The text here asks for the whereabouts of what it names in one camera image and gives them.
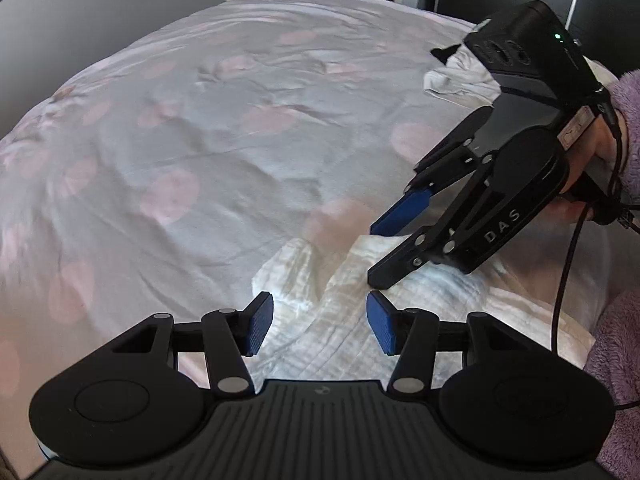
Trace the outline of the person right hand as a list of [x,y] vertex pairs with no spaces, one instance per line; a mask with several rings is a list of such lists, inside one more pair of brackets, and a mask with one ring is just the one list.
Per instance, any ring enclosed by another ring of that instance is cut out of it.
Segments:
[[570,165],[570,176],[561,195],[554,200],[541,213],[544,220],[556,221],[565,224],[575,223],[585,208],[584,202],[566,198],[564,194],[577,181],[593,159],[599,159],[608,166],[614,168],[616,156],[620,155],[620,163],[626,162],[628,152],[627,125],[624,115],[620,110],[615,111],[617,123],[620,127],[620,143],[616,144],[613,133],[603,117],[595,120],[582,136],[566,152],[566,159]]

